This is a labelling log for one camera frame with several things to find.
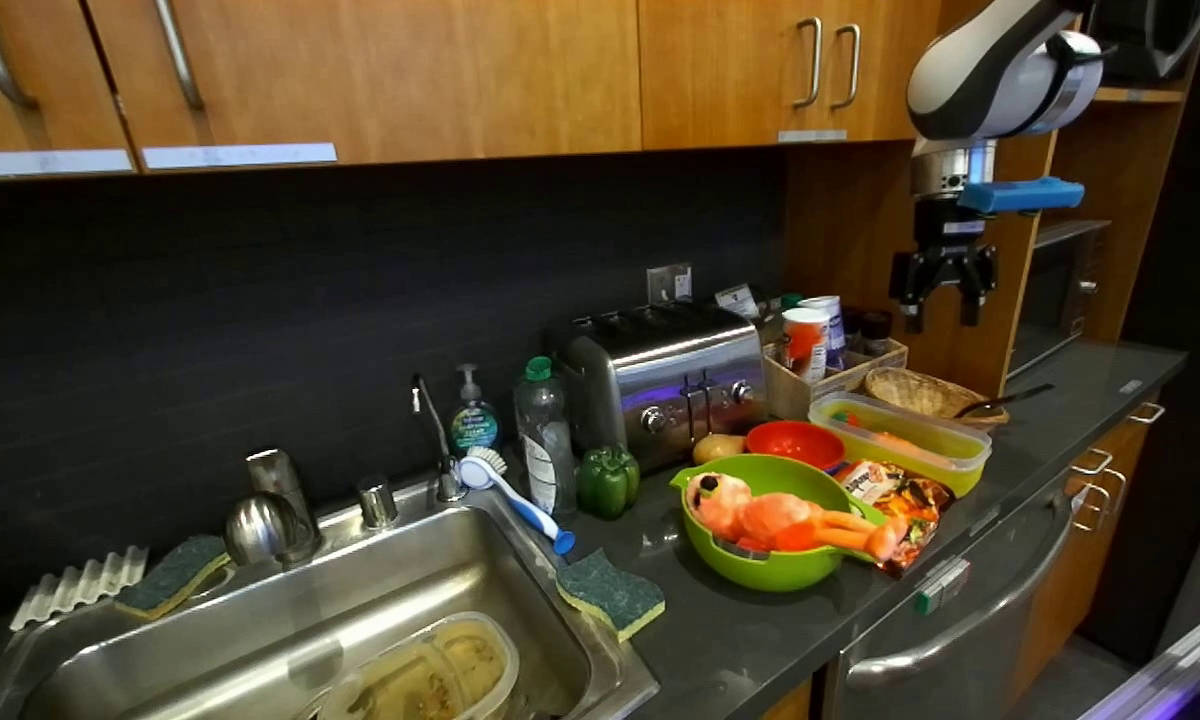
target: soap dispenser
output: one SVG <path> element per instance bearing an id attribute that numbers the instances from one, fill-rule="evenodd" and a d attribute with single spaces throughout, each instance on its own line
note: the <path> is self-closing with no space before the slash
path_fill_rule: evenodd
<path id="1" fill-rule="evenodd" d="M 474 366 L 458 366 L 465 390 L 455 391 L 458 410 L 453 411 L 453 446 L 458 454 L 467 447 L 490 447 L 495 446 L 495 415 L 474 385 Z"/>

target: sponge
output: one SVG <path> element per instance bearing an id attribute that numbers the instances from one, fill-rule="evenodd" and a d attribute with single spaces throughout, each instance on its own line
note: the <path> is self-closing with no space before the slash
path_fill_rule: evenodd
<path id="1" fill-rule="evenodd" d="M 117 605 L 141 619 L 158 619 L 183 609 L 200 587 L 218 585 L 233 567 L 229 544 L 218 536 L 189 536 Z"/>
<path id="2" fill-rule="evenodd" d="M 662 587 L 644 576 L 620 573 L 609 564 L 603 549 L 587 553 L 575 564 L 554 573 L 558 598 L 611 624 L 620 640 L 632 640 L 644 624 L 652 624 L 669 605 Z"/>

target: power outlet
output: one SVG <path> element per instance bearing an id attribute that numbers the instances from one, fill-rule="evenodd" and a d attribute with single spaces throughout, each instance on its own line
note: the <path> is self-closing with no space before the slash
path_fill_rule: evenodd
<path id="1" fill-rule="evenodd" d="M 644 269 L 644 302 L 655 307 L 692 306 L 692 264 Z"/>

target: silver appliance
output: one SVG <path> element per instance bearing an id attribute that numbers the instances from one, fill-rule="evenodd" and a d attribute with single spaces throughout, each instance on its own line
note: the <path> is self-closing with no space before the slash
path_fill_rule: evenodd
<path id="1" fill-rule="evenodd" d="M 761 332 L 708 306 L 611 307 L 554 330 L 566 426 L 587 447 L 629 447 L 669 467 L 704 434 L 761 422 Z"/>
<path id="2" fill-rule="evenodd" d="M 912 598 L 862 627 L 829 669 L 824 720 L 1003 718 L 1026 605 L 1067 544 L 1062 481 L 992 520 L 968 553 L 929 567 Z"/>

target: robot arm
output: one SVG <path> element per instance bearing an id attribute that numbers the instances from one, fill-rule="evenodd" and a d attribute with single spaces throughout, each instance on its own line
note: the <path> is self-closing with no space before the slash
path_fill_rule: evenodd
<path id="1" fill-rule="evenodd" d="M 1098 43 L 1062 31 L 1090 0 L 992 0 L 933 43 L 906 89 L 929 142 L 996 142 L 1075 120 L 1098 86 Z"/>
<path id="2" fill-rule="evenodd" d="M 1056 194 L 1006 188 L 992 179 L 992 142 L 1031 138 L 1072 124 L 1094 97 L 1104 66 L 1098 43 L 1062 31 L 1090 0 L 992 0 L 965 29 L 933 43 L 906 89 L 906 111 L 920 130 L 915 165 L 915 251 L 892 261 L 892 302 L 920 330 L 922 298 L 954 285 L 965 326 L 977 326 L 996 285 L 992 248 L 981 244 L 985 215 L 1001 209 L 1041 211 Z"/>

